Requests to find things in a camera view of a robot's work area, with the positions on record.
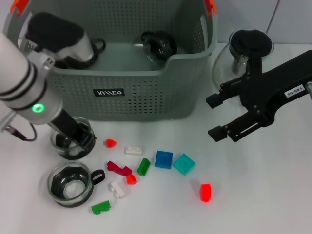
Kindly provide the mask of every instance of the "red block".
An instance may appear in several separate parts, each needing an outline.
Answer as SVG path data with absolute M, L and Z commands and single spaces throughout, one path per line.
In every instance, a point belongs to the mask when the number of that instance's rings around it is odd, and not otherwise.
M 117 142 L 114 141 L 114 140 L 112 140 L 112 139 L 107 139 L 107 140 L 106 140 L 106 146 L 107 146 L 107 148 L 113 148 L 113 147 L 116 146 L 116 144 L 117 144 Z
M 199 190 L 200 200 L 203 202 L 208 202 L 211 198 L 211 185 L 202 184 Z
M 134 175 L 128 175 L 127 176 L 127 183 L 128 184 L 136 184 L 137 183 L 137 179 Z
M 107 169 L 121 176 L 128 176 L 132 174 L 132 170 L 129 167 L 120 168 L 116 164 L 114 164 L 112 161 L 109 161 L 107 163 Z

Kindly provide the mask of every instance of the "white block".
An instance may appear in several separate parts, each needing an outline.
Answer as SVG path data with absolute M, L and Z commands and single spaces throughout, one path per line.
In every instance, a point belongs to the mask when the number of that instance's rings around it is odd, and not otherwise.
M 116 198 L 123 198 L 125 196 L 124 191 L 116 182 L 111 183 L 111 191 L 114 193 L 114 197 Z
M 141 147 L 137 147 L 137 146 L 126 146 L 125 147 L 125 154 L 126 155 L 142 156 L 143 149 Z

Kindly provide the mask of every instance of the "cable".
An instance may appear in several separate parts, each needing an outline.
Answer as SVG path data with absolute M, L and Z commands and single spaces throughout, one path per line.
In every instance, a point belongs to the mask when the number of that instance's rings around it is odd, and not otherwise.
M 32 142 L 35 141 L 37 139 L 37 131 L 35 129 L 35 127 L 33 126 L 32 123 L 29 123 L 31 128 L 34 130 L 34 138 L 33 139 L 27 139 L 27 137 L 25 137 L 19 130 L 17 130 L 16 128 L 12 127 L 11 125 L 7 126 L 5 128 L 6 131 L 8 131 L 10 134 L 14 135 L 15 137 L 23 140 L 23 141 L 28 141 L 28 142 Z

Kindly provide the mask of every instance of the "glass cup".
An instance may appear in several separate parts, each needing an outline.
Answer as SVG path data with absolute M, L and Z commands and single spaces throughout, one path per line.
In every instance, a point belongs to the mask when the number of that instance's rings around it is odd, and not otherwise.
M 81 162 L 67 162 L 52 170 L 47 187 L 56 203 L 72 208 L 86 202 L 93 192 L 93 186 L 104 179 L 103 170 L 90 173 L 89 168 Z
M 89 133 L 94 135 L 93 129 L 88 120 L 81 117 L 73 117 L 73 119 L 82 125 Z M 57 153 L 67 160 L 77 160 L 88 155 L 93 149 L 96 140 L 94 139 L 86 148 L 76 145 L 71 139 L 67 138 L 58 131 L 52 129 L 51 144 Z

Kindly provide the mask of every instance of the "green block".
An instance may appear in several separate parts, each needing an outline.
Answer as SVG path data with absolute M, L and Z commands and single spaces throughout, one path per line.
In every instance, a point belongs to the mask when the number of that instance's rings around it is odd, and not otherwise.
M 99 215 L 102 211 L 109 211 L 111 204 L 109 201 L 104 201 L 98 205 L 92 206 L 92 211 L 95 215 Z
M 145 176 L 149 167 L 151 165 L 151 162 L 147 159 L 147 158 L 144 158 L 142 161 L 141 161 L 141 164 L 140 166 L 138 167 L 137 169 L 137 173 L 140 175 L 140 176 Z

